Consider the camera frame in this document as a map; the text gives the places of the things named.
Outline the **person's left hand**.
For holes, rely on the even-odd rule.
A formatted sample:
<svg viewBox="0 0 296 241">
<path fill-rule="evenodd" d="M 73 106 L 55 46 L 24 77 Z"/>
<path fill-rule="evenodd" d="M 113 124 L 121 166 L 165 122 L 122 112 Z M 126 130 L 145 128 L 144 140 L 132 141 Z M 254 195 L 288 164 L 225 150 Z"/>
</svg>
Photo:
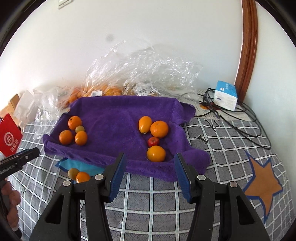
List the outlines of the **person's left hand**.
<svg viewBox="0 0 296 241">
<path fill-rule="evenodd" d="M 19 228 L 19 225 L 18 225 L 19 215 L 18 215 L 17 206 L 21 202 L 21 195 L 18 191 L 12 188 L 11 183 L 9 181 L 7 181 L 6 184 L 3 186 L 3 188 L 1 189 L 1 192 L 2 192 L 2 195 L 9 197 L 10 210 L 6 217 L 12 230 L 16 231 Z"/>
</svg>

